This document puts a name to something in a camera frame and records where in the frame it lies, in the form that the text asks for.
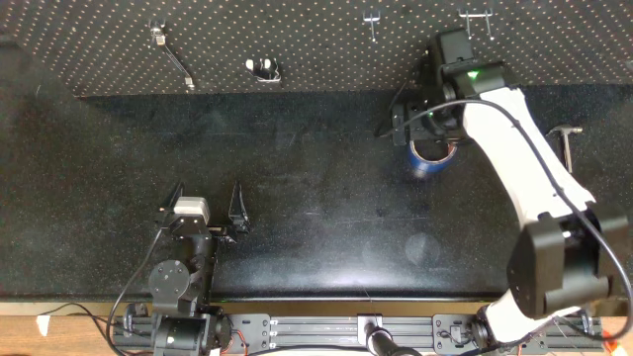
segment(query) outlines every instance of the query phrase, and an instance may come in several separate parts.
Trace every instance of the hammer head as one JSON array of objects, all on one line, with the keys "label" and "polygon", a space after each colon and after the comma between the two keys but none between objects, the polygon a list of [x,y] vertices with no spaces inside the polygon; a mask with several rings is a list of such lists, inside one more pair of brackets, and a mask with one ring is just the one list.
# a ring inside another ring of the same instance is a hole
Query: hammer head
[{"label": "hammer head", "polygon": [[581,127],[573,127],[571,125],[558,125],[555,128],[551,129],[547,134],[551,134],[551,133],[555,133],[555,132],[560,132],[562,135],[568,135],[568,134],[580,134],[583,131],[583,128]]}]

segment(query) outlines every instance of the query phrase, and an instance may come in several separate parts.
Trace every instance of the hammer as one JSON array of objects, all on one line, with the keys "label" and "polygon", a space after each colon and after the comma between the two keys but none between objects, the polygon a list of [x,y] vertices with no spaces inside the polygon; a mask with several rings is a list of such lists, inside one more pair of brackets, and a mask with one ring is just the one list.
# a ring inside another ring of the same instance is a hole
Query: hammer
[{"label": "hammer", "polygon": [[567,170],[572,173],[572,154],[570,153],[570,139],[569,134],[580,134],[583,131],[583,128],[574,128],[571,125],[558,125],[555,128],[551,129],[547,134],[551,134],[554,132],[560,132],[563,137],[563,145],[565,146],[565,165],[567,166]]}]

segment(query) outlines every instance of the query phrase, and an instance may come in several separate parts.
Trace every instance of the blue tape roll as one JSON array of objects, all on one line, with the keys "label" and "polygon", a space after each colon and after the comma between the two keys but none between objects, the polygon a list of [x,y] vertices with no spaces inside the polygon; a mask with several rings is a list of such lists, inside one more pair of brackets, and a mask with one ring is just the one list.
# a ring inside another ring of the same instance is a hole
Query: blue tape roll
[{"label": "blue tape roll", "polygon": [[428,177],[446,168],[455,155],[455,152],[457,152],[457,146],[449,143],[446,157],[439,160],[426,160],[422,158],[422,155],[418,149],[416,149],[414,140],[408,143],[408,160],[411,162],[414,168],[414,174],[418,178]]}]

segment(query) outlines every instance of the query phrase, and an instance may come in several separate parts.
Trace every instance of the pegboard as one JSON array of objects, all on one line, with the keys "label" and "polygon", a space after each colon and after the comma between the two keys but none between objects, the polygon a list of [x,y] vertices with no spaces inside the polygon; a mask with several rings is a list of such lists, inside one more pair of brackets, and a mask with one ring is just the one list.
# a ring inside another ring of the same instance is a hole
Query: pegboard
[{"label": "pegboard", "polygon": [[[151,19],[189,68],[194,93],[393,89],[438,32],[471,20],[474,50],[523,83],[632,83],[630,1],[5,0],[0,22],[77,96],[187,93],[149,46]],[[363,13],[380,11],[372,42]],[[259,83],[248,58],[276,58],[282,84]]]}]

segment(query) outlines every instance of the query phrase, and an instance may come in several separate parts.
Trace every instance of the black tabletop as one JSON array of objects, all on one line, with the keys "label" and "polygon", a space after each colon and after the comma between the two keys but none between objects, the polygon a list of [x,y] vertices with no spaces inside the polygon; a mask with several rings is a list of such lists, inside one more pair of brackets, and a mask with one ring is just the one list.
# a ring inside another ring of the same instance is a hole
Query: black tabletop
[{"label": "black tabletop", "polygon": [[[20,81],[7,71],[3,300],[112,300],[177,179],[187,195],[207,198],[217,222],[233,182],[242,184],[252,234],[221,246],[217,301],[480,300],[506,288],[518,223],[491,165],[474,144],[440,174],[415,178],[405,148],[372,136],[393,91],[79,100],[54,81],[36,93],[40,76]],[[632,216],[633,87],[524,91],[543,132],[584,127],[571,137],[575,177]],[[148,297],[148,272],[173,244],[160,241],[131,299]],[[620,250],[629,271],[630,252]]]}]

